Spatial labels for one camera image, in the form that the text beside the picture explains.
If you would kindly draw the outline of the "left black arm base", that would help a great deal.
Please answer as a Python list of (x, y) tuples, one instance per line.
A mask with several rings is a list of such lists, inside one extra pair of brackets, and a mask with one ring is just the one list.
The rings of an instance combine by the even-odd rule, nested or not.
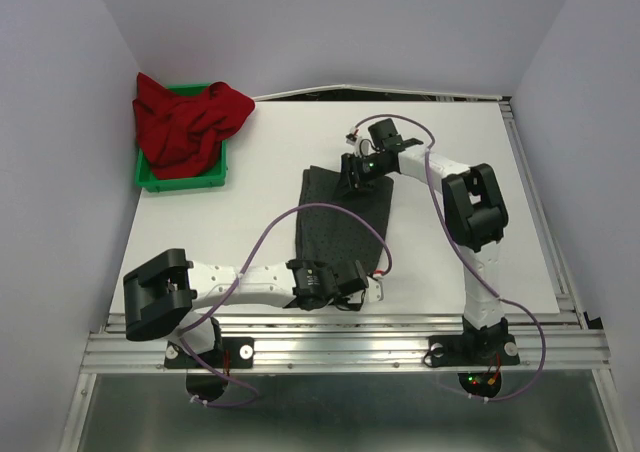
[[(199, 355), (209, 366), (230, 371), (248, 370), (253, 367), (255, 341), (252, 337), (223, 337), (212, 351)], [(203, 366), (180, 346), (168, 343), (165, 350), (164, 367), (174, 369), (202, 369)]]

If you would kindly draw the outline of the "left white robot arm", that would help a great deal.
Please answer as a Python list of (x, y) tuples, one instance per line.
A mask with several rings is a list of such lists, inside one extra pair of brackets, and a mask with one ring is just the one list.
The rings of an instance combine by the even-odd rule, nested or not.
[(199, 365), (215, 364), (223, 343), (218, 322), (200, 309), (222, 305), (262, 305), (313, 311), (327, 306), (360, 311), (383, 299), (381, 284), (359, 261), (329, 265), (293, 259), (247, 269), (187, 259), (183, 249), (168, 249), (123, 278), (126, 339), (185, 339)]

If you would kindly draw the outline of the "dark grey dotted skirt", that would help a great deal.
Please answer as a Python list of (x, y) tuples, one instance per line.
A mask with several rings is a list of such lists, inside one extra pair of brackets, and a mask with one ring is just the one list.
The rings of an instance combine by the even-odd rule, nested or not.
[[(340, 197), (340, 174), (312, 166), (303, 171), (299, 197), (301, 205), (316, 206), (297, 213), (295, 251), (299, 260), (315, 260), (329, 265), (359, 261), (368, 274), (379, 269), (382, 244), (374, 237), (386, 237), (394, 181), (382, 177), (373, 188)], [(321, 208), (321, 203), (337, 205), (358, 215), (354, 219), (342, 212)]]

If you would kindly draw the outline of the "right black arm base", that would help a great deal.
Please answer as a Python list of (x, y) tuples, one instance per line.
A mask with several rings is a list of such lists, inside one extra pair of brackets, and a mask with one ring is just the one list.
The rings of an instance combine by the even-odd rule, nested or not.
[(428, 348), (422, 362), (429, 368), (516, 366), (520, 364), (518, 349), (507, 352), (506, 344), (515, 344), (514, 337), (474, 339), (464, 334), (428, 337)]

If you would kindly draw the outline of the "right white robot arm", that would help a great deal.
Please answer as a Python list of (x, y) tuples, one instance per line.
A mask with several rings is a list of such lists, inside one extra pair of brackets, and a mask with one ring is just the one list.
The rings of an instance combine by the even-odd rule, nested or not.
[(445, 236), (464, 270), (463, 356), (482, 362), (496, 350), (491, 330), (506, 325), (497, 277), (499, 245), (509, 216), (493, 168), (454, 161), (434, 152), (433, 133), (414, 119), (376, 114), (346, 135), (352, 151), (341, 156), (339, 193), (364, 193), (373, 181), (397, 173), (429, 188)]

